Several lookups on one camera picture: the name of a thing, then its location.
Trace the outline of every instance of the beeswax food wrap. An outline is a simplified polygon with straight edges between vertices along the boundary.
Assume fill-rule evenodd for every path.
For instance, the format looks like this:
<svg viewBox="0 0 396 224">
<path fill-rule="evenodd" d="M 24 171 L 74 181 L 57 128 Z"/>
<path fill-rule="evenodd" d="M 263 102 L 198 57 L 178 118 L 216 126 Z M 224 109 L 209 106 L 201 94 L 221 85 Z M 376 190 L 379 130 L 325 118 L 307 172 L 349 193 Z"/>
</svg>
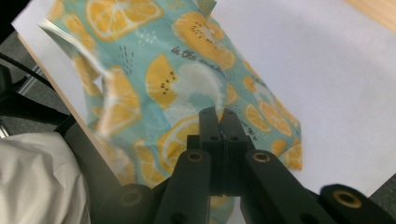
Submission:
<svg viewBox="0 0 396 224">
<path fill-rule="evenodd" d="M 68 54 L 85 91 L 86 124 L 121 184 L 172 174 L 198 113 L 237 113 L 257 149 L 302 168 L 300 124 L 200 0 L 57 0 L 39 25 Z M 211 199 L 212 223 L 232 200 Z"/>
</svg>

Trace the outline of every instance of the white table surface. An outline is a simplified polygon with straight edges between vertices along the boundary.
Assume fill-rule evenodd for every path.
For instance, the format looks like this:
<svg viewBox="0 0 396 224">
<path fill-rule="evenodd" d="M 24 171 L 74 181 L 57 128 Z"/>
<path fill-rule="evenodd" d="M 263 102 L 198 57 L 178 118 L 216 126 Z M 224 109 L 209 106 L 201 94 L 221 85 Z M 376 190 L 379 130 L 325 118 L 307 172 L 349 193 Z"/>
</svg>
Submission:
<svg viewBox="0 0 396 224">
<path fill-rule="evenodd" d="M 37 26 L 52 1 L 31 1 L 13 26 L 84 119 L 71 61 Z M 396 173 L 396 34 L 336 0 L 218 0 L 213 16 L 302 123 L 304 169 L 292 173 L 306 188 L 370 196 Z"/>
</svg>

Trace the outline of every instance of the lemon slice print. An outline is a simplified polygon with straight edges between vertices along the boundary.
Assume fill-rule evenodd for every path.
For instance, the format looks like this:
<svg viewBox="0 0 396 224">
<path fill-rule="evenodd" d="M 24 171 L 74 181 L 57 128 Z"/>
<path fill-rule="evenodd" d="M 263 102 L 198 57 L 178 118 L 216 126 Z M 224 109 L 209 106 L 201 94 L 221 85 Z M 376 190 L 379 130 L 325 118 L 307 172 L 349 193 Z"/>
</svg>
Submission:
<svg viewBox="0 0 396 224">
<path fill-rule="evenodd" d="M 62 13 L 64 13 L 64 1 L 56 0 L 53 4 L 52 9 L 49 12 L 48 19 L 54 21 L 58 19 Z"/>
<path fill-rule="evenodd" d="M 243 83 L 246 89 L 248 89 L 251 92 L 255 92 L 256 91 L 256 87 L 255 87 L 255 82 L 253 80 L 253 78 L 251 78 L 251 76 L 247 76 L 243 78 Z"/>
<path fill-rule="evenodd" d="M 143 139 L 134 142 L 132 151 L 139 159 L 140 172 L 146 185 L 153 188 L 165 180 L 165 176 L 158 170 L 154 156 L 145 146 Z"/>
<path fill-rule="evenodd" d="M 92 50 L 95 47 L 95 40 L 87 32 L 82 24 L 81 19 L 76 13 L 67 15 L 63 19 L 64 25 L 69 29 L 75 37 L 82 43 L 82 45 L 88 50 Z"/>
<path fill-rule="evenodd" d="M 265 133 L 271 131 L 271 128 L 268 126 L 268 124 L 260 115 L 259 111 L 253 105 L 247 105 L 247 107 L 245 108 L 245 117 L 260 131 Z"/>
<path fill-rule="evenodd" d="M 188 12 L 178 18 L 172 25 L 175 35 L 190 48 L 207 59 L 217 62 L 222 69 L 231 68 L 235 63 L 235 56 L 224 46 L 217 44 L 215 37 L 221 37 L 216 25 L 210 29 L 204 16 L 198 12 Z"/>
<path fill-rule="evenodd" d="M 260 101 L 259 109 L 271 125 L 276 127 L 281 133 L 285 134 L 286 136 L 291 136 L 291 129 L 288 122 L 283 118 L 283 116 L 276 110 L 273 105 L 269 105 L 264 101 Z"/>
<path fill-rule="evenodd" d="M 177 98 L 172 85 L 178 80 L 178 75 L 161 54 L 148 66 L 146 74 L 146 89 L 148 95 L 162 109 L 166 109 Z"/>
<path fill-rule="evenodd" d="M 106 78 L 106 107 L 98 123 L 98 132 L 104 136 L 122 131 L 141 117 L 138 96 L 122 69 L 115 65 L 110 71 Z"/>
<path fill-rule="evenodd" d="M 262 78 L 259 76 L 259 74 L 257 74 L 257 72 L 251 67 L 250 63 L 248 63 L 248 61 L 244 60 L 243 61 L 244 66 L 246 67 L 246 69 L 253 74 L 253 76 L 255 78 L 257 78 L 258 80 L 262 80 Z"/>
<path fill-rule="evenodd" d="M 297 120 L 297 118 L 295 118 L 290 112 L 289 112 L 289 110 L 285 107 L 285 106 L 283 106 L 283 104 L 282 103 L 280 103 L 280 101 L 278 101 L 277 99 L 276 99 L 276 106 L 279 108 L 279 110 L 286 116 L 286 118 L 288 118 L 290 121 L 291 121 L 291 123 L 293 123 L 293 125 L 294 126 L 298 126 L 298 124 L 299 124 L 299 122 L 298 122 L 298 120 Z"/>
<path fill-rule="evenodd" d="M 285 150 L 286 141 L 282 139 L 276 139 L 271 145 L 271 152 L 274 153 L 277 157 L 279 157 L 282 152 Z"/>
<path fill-rule="evenodd" d="M 212 34 L 213 38 L 215 39 L 224 38 L 224 32 L 216 24 L 208 22 L 207 28 L 209 28 L 210 34 Z"/>
<path fill-rule="evenodd" d="M 178 156 L 187 149 L 187 135 L 198 134 L 198 115 L 181 119 L 158 141 L 163 168 L 172 174 Z"/>
<path fill-rule="evenodd" d="M 227 98 L 225 101 L 225 105 L 233 105 L 238 100 L 238 92 L 235 87 L 230 83 L 227 83 Z"/>
<path fill-rule="evenodd" d="M 296 170 L 303 169 L 302 152 L 303 151 L 301 148 L 301 144 L 289 148 L 284 154 L 285 160 L 283 161 L 283 163 L 285 164 L 285 166 Z"/>
<path fill-rule="evenodd" d="M 293 143 L 291 144 L 293 147 L 301 144 L 301 140 L 298 137 L 295 137 Z"/>
<path fill-rule="evenodd" d="M 73 58 L 73 65 L 76 68 L 77 74 L 82 82 L 84 91 L 91 96 L 102 94 L 99 88 L 93 83 L 98 77 L 95 70 L 92 69 L 88 61 L 80 54 L 76 54 Z"/>
<path fill-rule="evenodd" d="M 163 15 L 152 0 L 88 0 L 87 21 L 105 41 L 118 39 Z"/>
</svg>

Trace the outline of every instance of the white cloth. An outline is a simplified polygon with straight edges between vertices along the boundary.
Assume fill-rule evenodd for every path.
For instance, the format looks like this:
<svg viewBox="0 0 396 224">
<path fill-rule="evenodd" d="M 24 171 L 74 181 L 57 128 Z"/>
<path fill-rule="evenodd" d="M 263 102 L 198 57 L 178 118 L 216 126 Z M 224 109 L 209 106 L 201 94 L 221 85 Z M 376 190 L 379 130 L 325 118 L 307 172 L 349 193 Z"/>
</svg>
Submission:
<svg viewBox="0 0 396 224">
<path fill-rule="evenodd" d="M 84 177 L 58 133 L 0 139 L 0 223 L 90 223 Z"/>
</svg>

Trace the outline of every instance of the screw hole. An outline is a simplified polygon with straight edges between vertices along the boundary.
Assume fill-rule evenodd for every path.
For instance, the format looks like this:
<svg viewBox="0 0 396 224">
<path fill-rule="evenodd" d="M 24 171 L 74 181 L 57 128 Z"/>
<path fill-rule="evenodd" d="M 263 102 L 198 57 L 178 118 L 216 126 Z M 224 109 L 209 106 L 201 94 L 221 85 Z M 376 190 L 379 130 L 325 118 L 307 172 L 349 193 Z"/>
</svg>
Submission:
<svg viewBox="0 0 396 224">
<path fill-rule="evenodd" d="M 350 208 L 360 208 L 361 200 L 353 195 L 352 193 L 345 190 L 336 190 L 332 196 L 335 198 L 337 202 L 342 204 L 343 206 Z"/>
<path fill-rule="evenodd" d="M 190 153 L 187 158 L 189 159 L 189 161 L 201 161 L 203 156 L 201 153 L 198 152 L 192 152 Z"/>
<path fill-rule="evenodd" d="M 268 162 L 271 160 L 271 158 L 267 154 L 264 154 L 262 152 L 255 153 L 253 155 L 253 159 L 259 162 Z"/>
</svg>

